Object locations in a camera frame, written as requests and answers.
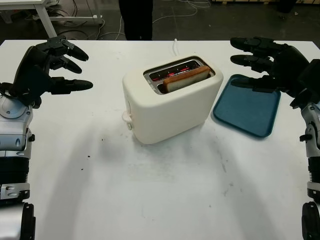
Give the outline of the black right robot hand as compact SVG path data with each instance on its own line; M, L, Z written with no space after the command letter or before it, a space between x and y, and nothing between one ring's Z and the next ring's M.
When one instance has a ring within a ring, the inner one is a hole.
M236 49L251 53L231 56L232 63L250 67L258 73L267 73L261 78L233 80L233 86L261 93L281 91L292 98L304 90L298 83L298 77L309 65L309 61L295 47L264 37L233 37L230 44Z

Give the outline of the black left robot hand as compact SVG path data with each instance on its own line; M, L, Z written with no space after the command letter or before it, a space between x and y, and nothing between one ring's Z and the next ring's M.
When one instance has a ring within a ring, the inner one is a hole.
M64 77L52 77L50 70L64 68L80 74L82 69L68 55L80 61L89 56L78 46L69 42L65 36L49 38L46 42L31 46L23 56L15 74L9 93L25 106L38 109L45 92L53 95L68 95L71 92L89 90L93 83L87 80L67 80Z

